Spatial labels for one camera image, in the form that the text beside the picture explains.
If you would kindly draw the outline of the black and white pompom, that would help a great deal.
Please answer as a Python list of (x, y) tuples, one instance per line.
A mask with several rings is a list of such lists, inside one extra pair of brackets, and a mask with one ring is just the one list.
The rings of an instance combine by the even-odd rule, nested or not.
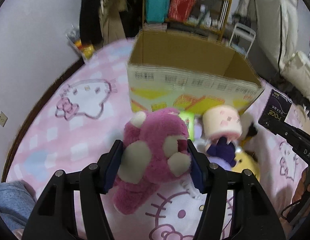
[(240, 141), (243, 141), (244, 139), (251, 138), (257, 135), (258, 130), (255, 126), (255, 121), (253, 116), (245, 112), (240, 116), (240, 121), (242, 125), (242, 134), (239, 137)]

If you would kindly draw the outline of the yellow dog plush toy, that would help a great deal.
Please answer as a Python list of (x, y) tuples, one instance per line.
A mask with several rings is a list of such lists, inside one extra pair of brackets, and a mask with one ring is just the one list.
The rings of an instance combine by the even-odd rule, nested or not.
[(235, 151), (236, 165), (231, 168), (233, 172), (241, 173), (245, 169), (252, 171), (257, 180), (260, 181), (260, 168), (258, 163), (241, 148)]

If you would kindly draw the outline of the purple haired plush doll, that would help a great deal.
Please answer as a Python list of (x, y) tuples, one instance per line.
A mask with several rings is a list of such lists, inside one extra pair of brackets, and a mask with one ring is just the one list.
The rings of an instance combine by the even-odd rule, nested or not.
[(236, 165), (235, 161), (235, 141), (228, 141), (227, 138), (221, 137), (216, 141), (210, 141), (205, 137), (203, 127), (200, 124), (195, 125), (194, 145), (198, 152), (211, 157), (213, 160), (222, 162), (227, 169)]

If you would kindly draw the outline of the pink bear plush toy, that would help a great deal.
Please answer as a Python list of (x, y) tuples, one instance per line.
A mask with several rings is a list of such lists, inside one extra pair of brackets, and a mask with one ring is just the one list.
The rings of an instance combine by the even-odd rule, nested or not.
[(114, 207), (131, 215), (163, 184), (189, 174), (188, 128), (175, 108), (139, 111), (126, 123)]

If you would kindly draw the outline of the grey trouser leg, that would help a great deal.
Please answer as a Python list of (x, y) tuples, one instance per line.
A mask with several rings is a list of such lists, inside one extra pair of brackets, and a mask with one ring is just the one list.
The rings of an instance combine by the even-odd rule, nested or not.
[(25, 228), (34, 206), (22, 181), (0, 183), (0, 217), (11, 231)]

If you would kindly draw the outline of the cream tote bag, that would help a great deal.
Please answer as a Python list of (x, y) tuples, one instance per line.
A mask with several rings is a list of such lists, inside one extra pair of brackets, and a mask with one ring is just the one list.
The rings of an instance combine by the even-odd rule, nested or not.
[(297, 51), (293, 54), (280, 73), (304, 97), (310, 97), (310, 60), (304, 52)]

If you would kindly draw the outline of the green tissue packet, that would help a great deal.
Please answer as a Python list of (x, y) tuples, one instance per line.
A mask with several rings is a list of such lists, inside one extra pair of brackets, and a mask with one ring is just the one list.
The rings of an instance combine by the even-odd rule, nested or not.
[(189, 133), (189, 139), (195, 139), (195, 115), (191, 112), (181, 111), (179, 117), (184, 121)]

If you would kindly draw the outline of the white rolling cart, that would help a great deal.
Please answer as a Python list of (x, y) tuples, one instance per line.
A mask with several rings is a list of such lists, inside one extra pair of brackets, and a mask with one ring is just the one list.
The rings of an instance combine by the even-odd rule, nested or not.
[[(245, 41), (249, 42), (248, 49), (245, 50), (244, 48), (241, 48), (239, 45), (235, 44), (233, 42), (234, 37), (238, 37), (239, 39), (244, 39)], [(233, 28), (233, 32), (231, 34), (228, 46), (236, 50), (238, 53), (242, 54), (246, 59), (253, 46), (255, 38), (256, 32), (252, 28), (247, 27), (242, 23), (236, 23)]]

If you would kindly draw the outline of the open cardboard box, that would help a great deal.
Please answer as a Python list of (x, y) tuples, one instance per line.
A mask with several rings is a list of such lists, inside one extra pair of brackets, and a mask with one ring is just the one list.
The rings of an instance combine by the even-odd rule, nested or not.
[(141, 30), (127, 75), (134, 112), (174, 107), (202, 115), (228, 105), (243, 113), (264, 90), (242, 54), (182, 31)]

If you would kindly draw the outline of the cream folded mattress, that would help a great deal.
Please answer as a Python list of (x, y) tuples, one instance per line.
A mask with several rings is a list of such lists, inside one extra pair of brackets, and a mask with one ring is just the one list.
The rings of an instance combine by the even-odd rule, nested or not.
[(298, 41), (298, 0), (255, 0), (258, 42), (281, 71), (295, 53)]

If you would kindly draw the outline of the wooden shelf unit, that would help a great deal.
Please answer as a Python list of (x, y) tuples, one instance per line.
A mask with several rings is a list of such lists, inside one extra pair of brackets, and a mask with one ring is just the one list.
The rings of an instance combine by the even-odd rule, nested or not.
[(164, 23), (147, 23), (145, 0), (142, 4), (142, 26), (153, 29), (175, 29), (215, 38), (221, 41), (226, 29), (233, 0), (197, 0), (185, 22), (170, 20)]

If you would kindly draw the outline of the red gift bag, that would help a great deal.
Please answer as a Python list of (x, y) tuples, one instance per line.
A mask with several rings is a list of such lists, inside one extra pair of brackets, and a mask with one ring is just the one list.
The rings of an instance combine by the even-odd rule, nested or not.
[(168, 18), (177, 22), (185, 22), (197, 0), (170, 0)]

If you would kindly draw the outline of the beige hanging trousers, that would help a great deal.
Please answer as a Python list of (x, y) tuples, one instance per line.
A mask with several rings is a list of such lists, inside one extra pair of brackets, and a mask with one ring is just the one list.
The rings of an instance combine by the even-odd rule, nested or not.
[(126, 38), (117, 0), (101, 0), (98, 16), (103, 46)]

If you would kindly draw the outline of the teal bag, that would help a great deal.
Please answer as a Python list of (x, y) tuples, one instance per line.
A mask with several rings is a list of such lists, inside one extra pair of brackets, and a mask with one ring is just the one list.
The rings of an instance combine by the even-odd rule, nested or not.
[(167, 18), (170, 0), (145, 0), (146, 22), (164, 23)]

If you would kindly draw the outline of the wall power socket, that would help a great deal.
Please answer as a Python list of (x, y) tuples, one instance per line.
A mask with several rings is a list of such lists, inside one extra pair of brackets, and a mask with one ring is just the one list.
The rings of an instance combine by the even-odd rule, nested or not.
[(3, 112), (0, 112), (0, 126), (1, 127), (5, 126), (7, 120), (8, 120), (8, 117)]

